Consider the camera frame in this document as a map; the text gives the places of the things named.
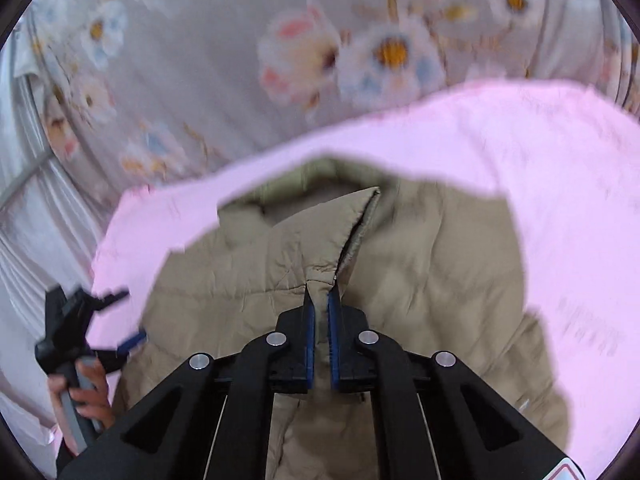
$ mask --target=finger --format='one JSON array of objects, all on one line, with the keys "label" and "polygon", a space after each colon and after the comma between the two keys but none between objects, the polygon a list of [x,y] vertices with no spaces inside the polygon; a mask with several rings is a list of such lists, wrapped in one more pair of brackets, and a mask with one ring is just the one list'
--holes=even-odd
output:
[{"label": "finger", "polygon": [[109,395],[107,374],[104,371],[104,367],[102,366],[100,359],[96,359],[90,366],[82,361],[77,361],[76,365],[78,366],[78,371],[89,379],[101,394],[104,396]]},{"label": "finger", "polygon": [[84,402],[95,406],[108,406],[109,399],[97,390],[81,390],[79,388],[69,388],[69,396],[76,402]]},{"label": "finger", "polygon": [[47,377],[47,388],[50,393],[59,395],[66,390],[66,379],[62,375],[52,374]]},{"label": "finger", "polygon": [[94,418],[101,422],[105,430],[113,426],[115,422],[113,412],[107,406],[80,406],[77,410],[84,418]]}]

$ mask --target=human hand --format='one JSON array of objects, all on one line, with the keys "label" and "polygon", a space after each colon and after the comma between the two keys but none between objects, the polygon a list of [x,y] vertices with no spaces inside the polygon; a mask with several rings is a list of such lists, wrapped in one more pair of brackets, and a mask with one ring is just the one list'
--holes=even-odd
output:
[{"label": "human hand", "polygon": [[[77,402],[84,402],[84,406],[78,407],[78,413],[86,418],[94,418],[101,422],[104,429],[110,428],[115,422],[115,416],[111,411],[109,404],[109,386],[107,385],[107,374],[102,367],[99,359],[96,359],[93,365],[88,365],[82,361],[76,361],[78,372],[89,379],[95,386],[95,390],[81,390],[80,388],[70,388],[69,396]],[[53,412],[65,444],[69,451],[74,455],[78,455],[78,444],[74,439],[71,427],[66,420],[65,410],[62,407],[60,394],[67,388],[66,379],[62,375],[52,374],[47,378],[47,386],[49,387],[49,395],[53,405]]]}]

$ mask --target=floral bedsheet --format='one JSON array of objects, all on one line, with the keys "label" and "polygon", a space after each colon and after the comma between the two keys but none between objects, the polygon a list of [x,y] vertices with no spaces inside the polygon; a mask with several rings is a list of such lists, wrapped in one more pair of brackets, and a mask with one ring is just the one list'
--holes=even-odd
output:
[{"label": "floral bedsheet", "polygon": [[640,110],[611,0],[34,0],[23,23],[47,137],[108,205],[478,78],[570,78]]}]

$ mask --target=beige puffer jacket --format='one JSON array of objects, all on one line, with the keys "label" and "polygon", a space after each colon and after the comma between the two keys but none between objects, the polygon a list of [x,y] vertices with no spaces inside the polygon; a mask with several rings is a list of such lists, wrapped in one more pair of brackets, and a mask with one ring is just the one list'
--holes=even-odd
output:
[{"label": "beige puffer jacket", "polygon": [[142,320],[149,342],[124,369],[118,405],[132,406],[193,353],[241,351],[300,306],[308,285],[316,384],[306,399],[276,396],[267,478],[377,478],[368,400],[328,386],[326,303],[335,280],[374,330],[418,354],[452,351],[566,444],[567,408],[543,332],[523,311],[507,203],[339,160],[305,164],[222,208],[217,229],[169,256]]}]

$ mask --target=gray handle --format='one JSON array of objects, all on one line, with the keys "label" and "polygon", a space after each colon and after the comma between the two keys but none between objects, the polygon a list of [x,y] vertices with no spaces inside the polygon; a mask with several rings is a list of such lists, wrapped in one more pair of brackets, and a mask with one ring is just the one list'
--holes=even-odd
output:
[{"label": "gray handle", "polygon": [[[80,360],[83,363],[91,364],[94,359],[95,357],[88,356]],[[69,388],[95,390],[94,384],[76,369],[75,364],[66,363],[60,367],[58,373],[64,375]],[[60,400],[62,401],[62,407],[65,411],[66,421],[76,441],[76,446],[78,446],[78,453],[82,453],[97,440],[98,436],[104,431],[104,427],[98,420],[84,418],[84,416],[78,413],[76,408],[82,406],[83,403],[73,400],[68,390],[62,392]]]}]

